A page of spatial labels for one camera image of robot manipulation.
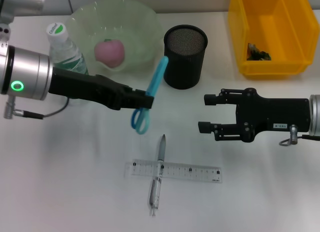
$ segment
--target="transparent ruler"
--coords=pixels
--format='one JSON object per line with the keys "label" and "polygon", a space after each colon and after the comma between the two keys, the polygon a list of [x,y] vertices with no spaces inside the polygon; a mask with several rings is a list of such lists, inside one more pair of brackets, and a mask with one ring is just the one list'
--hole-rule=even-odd
{"label": "transparent ruler", "polygon": [[157,176],[158,166],[163,169],[163,178],[222,183],[221,168],[184,163],[159,164],[157,161],[134,159],[130,173],[134,176]]}

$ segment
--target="blue scissors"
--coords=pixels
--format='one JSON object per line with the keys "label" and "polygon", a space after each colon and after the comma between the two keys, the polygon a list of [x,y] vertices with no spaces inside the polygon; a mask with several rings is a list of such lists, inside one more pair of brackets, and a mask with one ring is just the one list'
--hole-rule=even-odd
{"label": "blue scissors", "polygon": [[[155,97],[156,93],[158,91],[159,85],[164,77],[164,73],[166,71],[167,65],[168,65],[169,59],[167,56],[164,56],[157,68],[156,71],[152,77],[152,80],[149,84],[148,89],[146,90],[147,96]],[[132,117],[131,117],[131,127],[139,134],[143,135],[145,132],[147,132],[149,128],[150,123],[150,117],[149,117],[149,109],[147,108],[139,108],[134,110]]]}

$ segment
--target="table surface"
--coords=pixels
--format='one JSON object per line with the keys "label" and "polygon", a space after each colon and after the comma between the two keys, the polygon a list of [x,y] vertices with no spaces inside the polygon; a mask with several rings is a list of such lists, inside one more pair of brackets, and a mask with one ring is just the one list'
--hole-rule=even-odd
{"label": "table surface", "polygon": [[[320,231],[319,142],[281,147],[288,133],[264,132],[253,143],[216,142],[200,134],[199,121],[235,123],[233,105],[205,106],[205,94],[256,88],[263,97],[320,94],[320,44],[305,73],[282,81],[251,81],[238,73],[226,12],[159,14],[163,30],[191,24],[208,36],[200,82],[188,90],[160,85],[150,128],[131,129],[131,109],[112,111],[87,102],[44,120],[0,119],[0,231]],[[11,44],[48,54],[48,24],[67,16],[17,17]],[[111,76],[147,88],[151,71]],[[7,97],[0,96],[4,108]],[[18,98],[36,113],[59,109],[64,98]],[[165,160],[222,168],[223,183],[163,179],[156,217],[148,207],[151,178],[124,177],[125,163],[154,160],[161,135]]]}

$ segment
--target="green indicator light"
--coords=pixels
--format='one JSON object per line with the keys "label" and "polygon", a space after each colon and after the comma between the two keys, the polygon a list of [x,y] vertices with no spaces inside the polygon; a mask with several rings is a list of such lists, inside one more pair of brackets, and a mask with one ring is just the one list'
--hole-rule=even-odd
{"label": "green indicator light", "polygon": [[11,83],[11,89],[14,91],[22,91],[24,89],[24,84],[19,80],[13,81]]}

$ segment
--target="black mesh cup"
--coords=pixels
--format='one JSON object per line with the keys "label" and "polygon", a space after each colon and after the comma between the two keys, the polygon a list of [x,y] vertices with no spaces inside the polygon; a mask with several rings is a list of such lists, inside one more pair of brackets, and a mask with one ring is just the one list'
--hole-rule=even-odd
{"label": "black mesh cup", "polygon": [[169,63],[164,73],[165,82],[178,90],[198,84],[208,45],[206,34],[192,25],[178,25],[164,36],[164,55]]}

